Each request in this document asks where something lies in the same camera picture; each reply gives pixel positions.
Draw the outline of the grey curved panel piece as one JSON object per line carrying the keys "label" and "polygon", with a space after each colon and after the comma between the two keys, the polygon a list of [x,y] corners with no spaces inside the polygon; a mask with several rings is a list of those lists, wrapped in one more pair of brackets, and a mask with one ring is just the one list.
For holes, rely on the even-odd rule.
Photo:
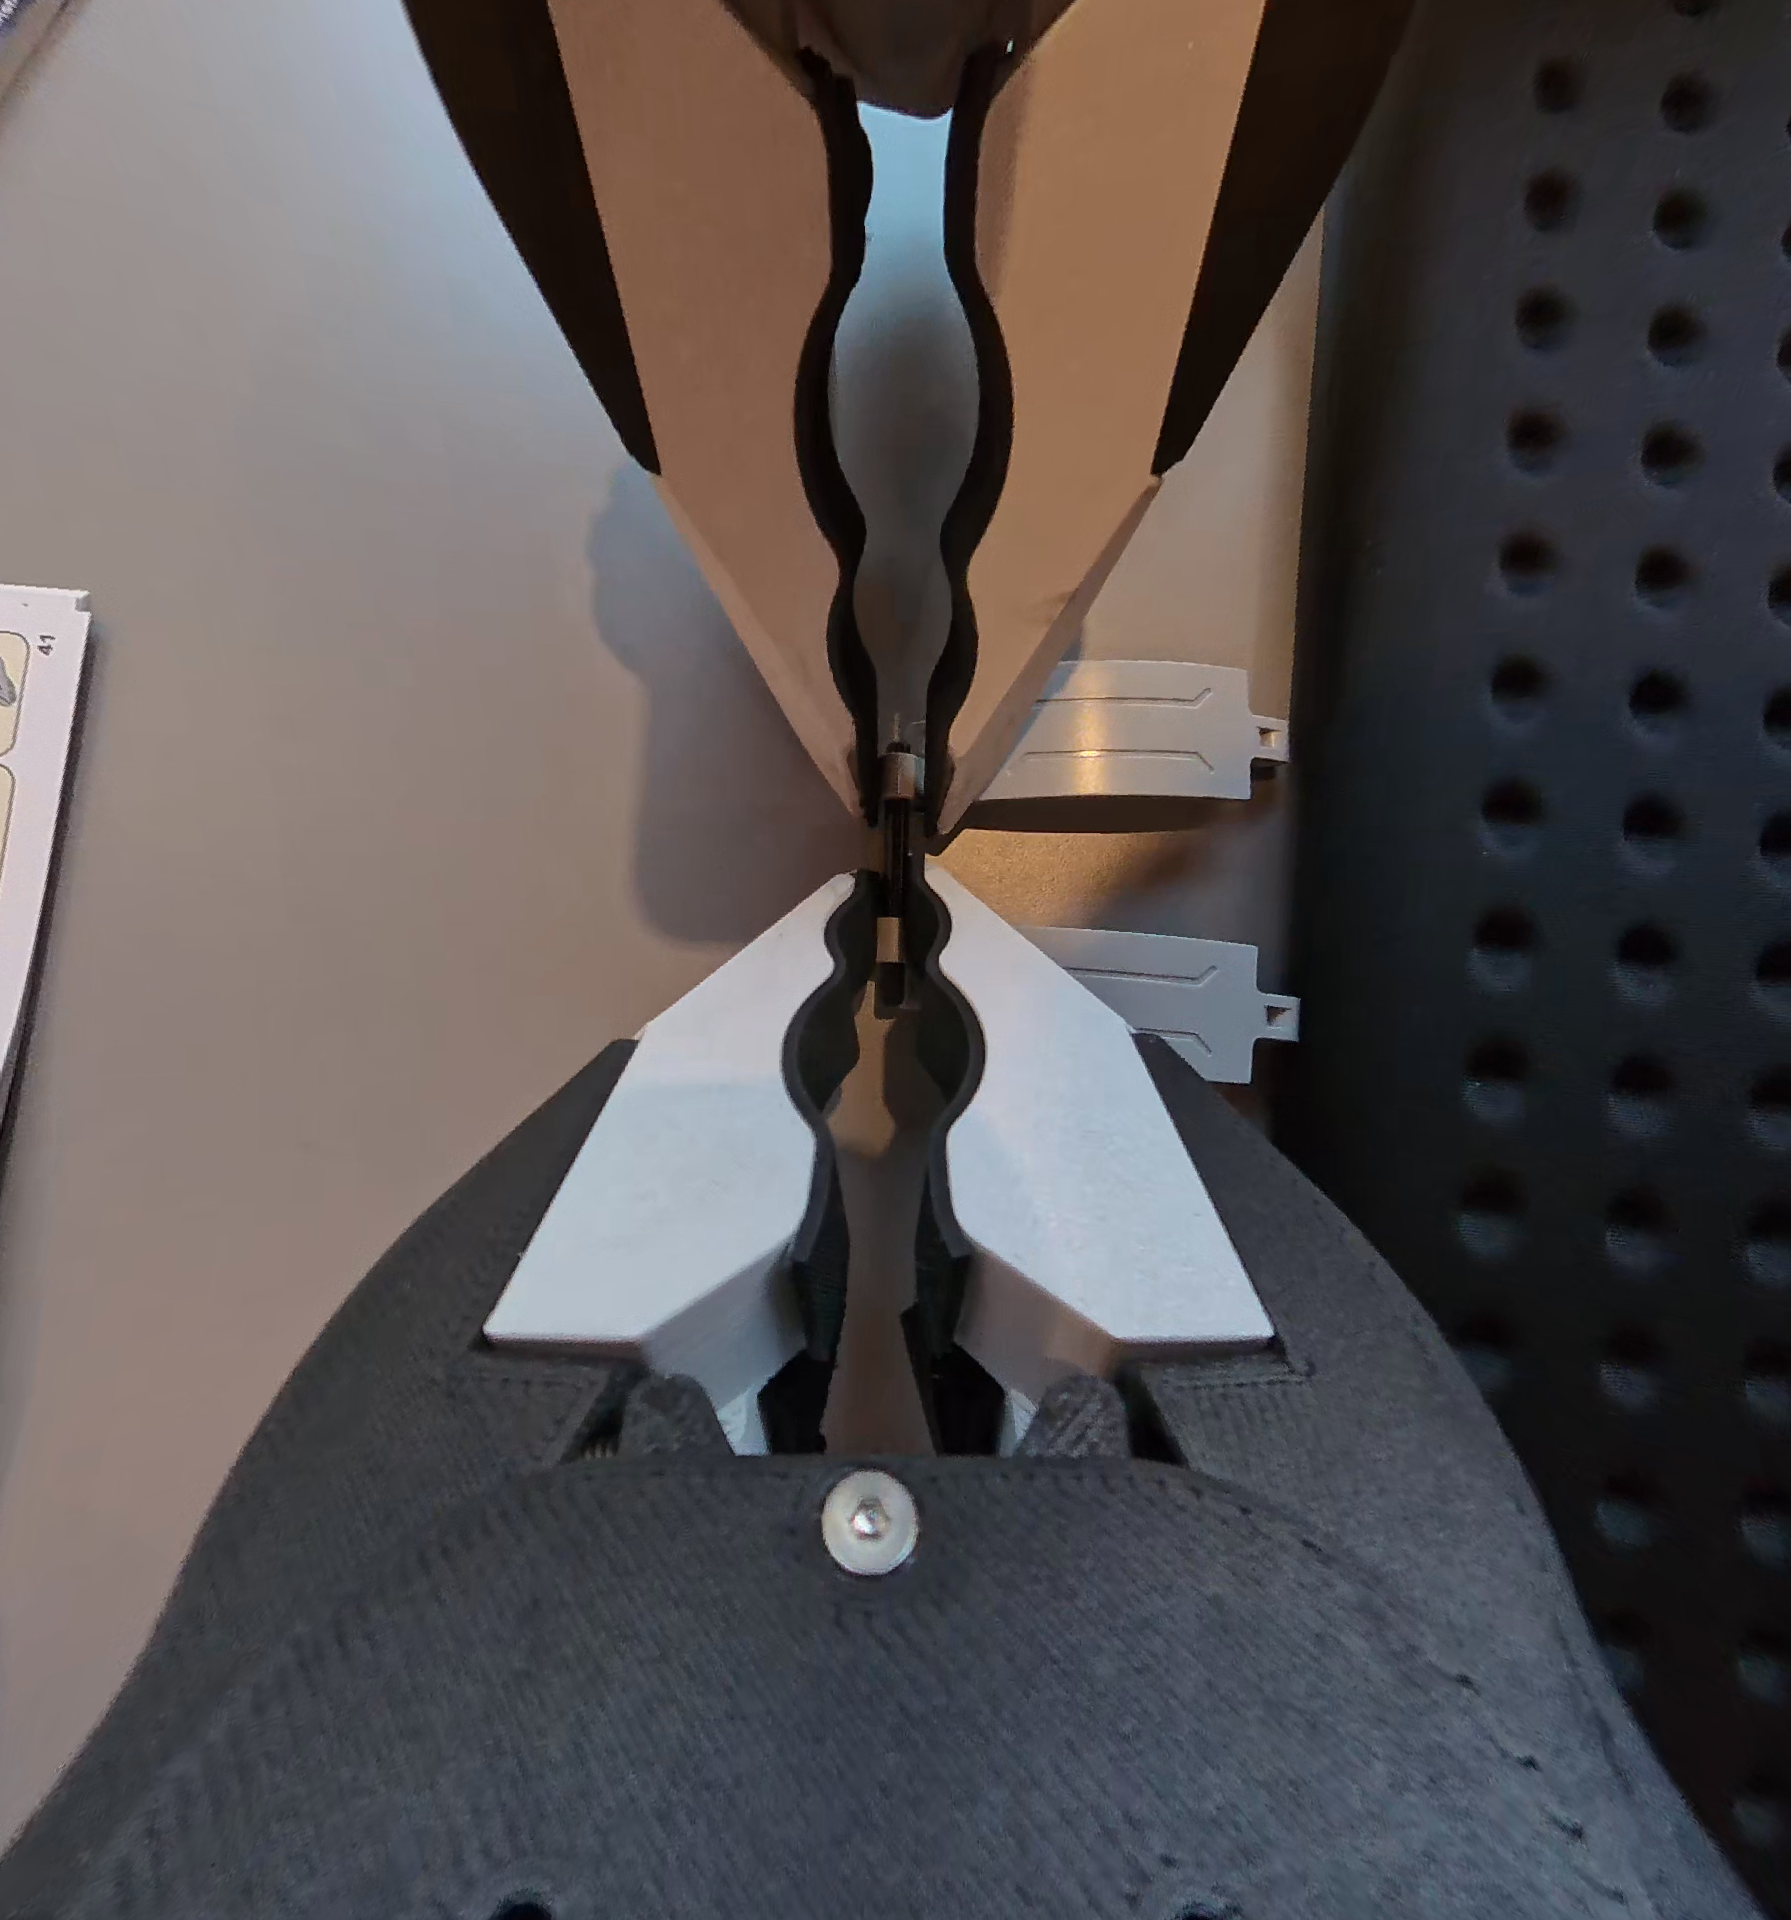
{"label": "grey curved panel piece", "polygon": [[1020,925],[1135,1034],[1173,1044],[1204,1083],[1253,1083],[1256,1044],[1295,1044],[1301,1002],[1260,985],[1260,950],[1116,928]]}
{"label": "grey curved panel piece", "polygon": [[981,797],[1247,800],[1285,762],[1288,723],[1253,714],[1238,667],[1064,660]]}

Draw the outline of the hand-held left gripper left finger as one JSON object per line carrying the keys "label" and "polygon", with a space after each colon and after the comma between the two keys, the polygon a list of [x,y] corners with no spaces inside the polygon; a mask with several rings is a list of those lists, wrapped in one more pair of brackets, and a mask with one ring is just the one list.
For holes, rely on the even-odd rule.
{"label": "hand-held left gripper left finger", "polygon": [[695,1379],[731,1428],[804,1347],[789,1248],[818,1142],[785,1081],[789,1021],[828,985],[828,878],[655,1017],[509,1287],[496,1347],[641,1361]]}

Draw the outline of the black axle rod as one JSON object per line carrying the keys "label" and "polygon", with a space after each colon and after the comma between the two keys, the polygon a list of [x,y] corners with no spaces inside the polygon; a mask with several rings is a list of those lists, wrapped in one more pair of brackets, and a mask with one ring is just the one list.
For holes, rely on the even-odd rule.
{"label": "black axle rod", "polygon": [[875,769],[879,909],[875,1019],[892,1021],[914,1002],[917,887],[927,797],[927,736],[923,720],[892,723]]}

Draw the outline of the black perforated tray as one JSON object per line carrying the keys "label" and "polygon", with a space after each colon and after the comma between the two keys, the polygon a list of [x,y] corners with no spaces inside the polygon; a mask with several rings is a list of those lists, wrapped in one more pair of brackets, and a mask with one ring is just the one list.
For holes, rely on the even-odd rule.
{"label": "black perforated tray", "polygon": [[1321,320],[1288,1152],[1791,1918],[1791,4],[1419,4]]}

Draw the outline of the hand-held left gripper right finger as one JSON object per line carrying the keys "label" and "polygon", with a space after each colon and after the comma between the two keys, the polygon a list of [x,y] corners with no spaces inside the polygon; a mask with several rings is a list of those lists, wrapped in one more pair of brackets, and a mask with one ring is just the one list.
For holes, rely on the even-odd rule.
{"label": "hand-held left gripper right finger", "polygon": [[917,1229],[940,1453],[1019,1453],[1070,1376],[1278,1347],[1157,1085],[1163,1044],[942,871],[917,886],[917,1006],[942,1097]]}

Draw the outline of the grey desk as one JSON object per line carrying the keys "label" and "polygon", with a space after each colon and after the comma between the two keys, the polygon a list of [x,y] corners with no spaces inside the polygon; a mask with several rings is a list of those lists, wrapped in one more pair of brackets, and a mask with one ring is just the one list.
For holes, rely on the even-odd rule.
{"label": "grey desk", "polygon": [[858,862],[400,4],[0,105],[0,583],[93,660],[0,1161],[0,1853],[376,1261]]}

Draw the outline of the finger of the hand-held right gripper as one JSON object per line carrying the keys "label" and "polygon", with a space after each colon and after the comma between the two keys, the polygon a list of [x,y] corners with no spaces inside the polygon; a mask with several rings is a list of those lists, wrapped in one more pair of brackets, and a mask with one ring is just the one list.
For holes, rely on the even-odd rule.
{"label": "finger of the hand-held right gripper", "polygon": [[1157,494],[1263,25],[1263,4],[1070,4],[967,62],[946,259],[977,349],[977,436],[942,525],[932,832],[997,778]]}
{"label": "finger of the hand-held right gripper", "polygon": [[875,806],[866,522],[834,340],[866,251],[858,77],[820,4],[551,4],[648,470],[837,797]]}

